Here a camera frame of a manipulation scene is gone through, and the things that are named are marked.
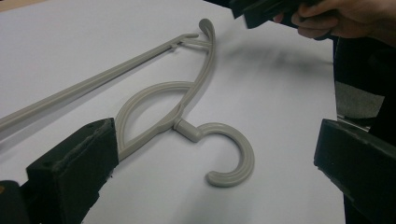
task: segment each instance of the hand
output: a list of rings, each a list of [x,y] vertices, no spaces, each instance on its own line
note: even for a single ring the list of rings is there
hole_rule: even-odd
[[[274,17],[280,22],[283,15]],[[291,21],[300,35],[316,38],[331,32],[344,38],[369,36],[396,46],[396,1],[323,0],[301,4]]]

